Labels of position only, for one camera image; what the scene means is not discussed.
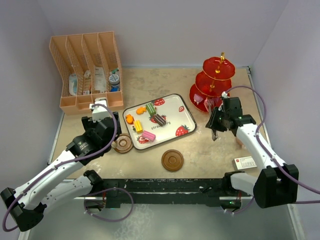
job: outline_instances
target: divider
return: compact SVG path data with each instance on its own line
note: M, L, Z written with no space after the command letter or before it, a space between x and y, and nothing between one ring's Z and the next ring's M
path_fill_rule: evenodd
M60 108L70 115L89 113L90 103L96 98L107 98L112 111L124 108L122 67L114 32L86 33L51 37L51 54L62 78ZM106 92L95 90L95 67L102 67L105 74ZM110 92L110 70L119 69L120 91ZM91 79L85 79L89 70ZM76 74L77 94L69 93L69 76Z

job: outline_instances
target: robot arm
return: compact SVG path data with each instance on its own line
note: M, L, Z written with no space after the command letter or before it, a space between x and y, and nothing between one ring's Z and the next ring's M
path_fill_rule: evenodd
M106 99L96 99L95 103L107 106ZM111 149L108 147L103 152L84 160L70 161L96 153L113 138L115 125L107 110L102 106L94 106L92 110L92 117L81 119L85 133L76 136L55 161L25 184L16 189L7 187L0 193L7 208L16 201L10 213L22 232L33 228L42 220L44 214L54 208L75 197L94 192L95 188L101 186L103 180L93 170L86 171L83 176L72 182L58 185L70 174ZM121 134L121 128L118 114L115 113L114 116L117 120L117 137ZM32 186L30 190L24 192L29 186Z
M251 115L243 115L241 102L238 97L222 98L222 105L215 107L211 113L206 128L212 130L212 139L218 138L218 132L232 131L251 153L257 167L261 170L259 177L235 171L225 174L225 187L241 190L254 196L261 208L274 207L294 203L297 200L298 185L288 179L270 159L256 138L257 125ZM266 140L259 138L264 147L274 156L276 153ZM287 173L295 179L299 171L295 165L287 165L277 156L277 161Z

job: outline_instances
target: beige table surface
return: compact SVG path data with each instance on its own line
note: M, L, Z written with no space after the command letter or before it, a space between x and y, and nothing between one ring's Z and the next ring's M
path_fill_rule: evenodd
M113 149L103 157L91 161L69 178L78 178L86 170L95 170L102 178L222 178L226 172L235 170L232 160L250 156L236 143L233 134L219 132L219 139L212 141L211 130L205 128L209 115L197 110L189 100L189 90L194 84L197 68L127 68L123 70L123 92L125 109L169 94L180 94L196 123L197 130L185 137L163 143L144 151L132 149L120 154ZM238 68L232 78L232 85L251 86L247 71ZM245 88L231 91L231 96L240 97L243 114L251 114L260 123L259 111L253 93ZM84 133L81 117L85 115L64 115L56 142L53 160L66 148L72 139ZM123 133L127 128L119 111ZM184 157L183 167L177 172L165 170L161 163L163 153L169 149L180 151ZM259 170L252 168L248 174L258 176Z

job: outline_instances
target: strawberry illustration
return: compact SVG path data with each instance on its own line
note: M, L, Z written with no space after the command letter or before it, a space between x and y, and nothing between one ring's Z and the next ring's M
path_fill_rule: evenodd
M140 144L146 144L147 142L149 142L149 139L144 138L143 136L138 136L136 138L136 140L140 143Z
M165 100L163 98L159 98L159 99L157 99L155 101L152 101L152 103L153 103L154 106L160 106L160 105L165 104Z
M186 126L186 125L181 125L176 131L175 131L175 135L177 137L187 134L190 131L190 129Z
M164 120L166 120L166 118L167 118L166 115L161 115L161 117L163 117ZM150 117L149 117L149 120L150 120L152 123L154 123L154 124L157 123L157 122L154 120L154 116L150 116Z

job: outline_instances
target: yellow toy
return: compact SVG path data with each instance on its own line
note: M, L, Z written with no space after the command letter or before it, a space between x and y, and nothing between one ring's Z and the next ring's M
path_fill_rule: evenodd
M139 120L134 121L133 124L134 124L134 128L135 128L135 131L136 131L137 134L140 134L140 133L142 133L144 131L142 129L141 122Z
M145 106L141 106L136 110L136 114L141 115L147 111Z
M135 119L131 114L128 114L127 116L125 116L125 120L128 124L133 124Z

